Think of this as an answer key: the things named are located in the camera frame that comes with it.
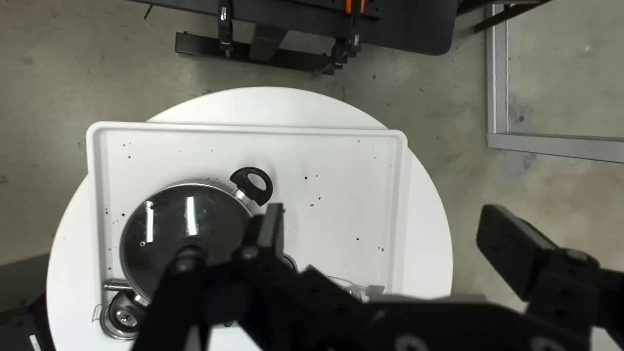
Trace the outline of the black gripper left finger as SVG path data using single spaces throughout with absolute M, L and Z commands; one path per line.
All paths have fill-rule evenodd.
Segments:
M 263 214 L 253 214 L 245 226 L 241 247 L 234 253 L 237 271 L 284 269 L 284 207 L 269 203 Z

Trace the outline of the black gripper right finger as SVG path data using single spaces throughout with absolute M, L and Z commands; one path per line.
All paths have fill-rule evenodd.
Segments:
M 551 261 L 561 247 L 503 205 L 483 205 L 475 246 L 520 300 L 546 300 L 555 279 Z

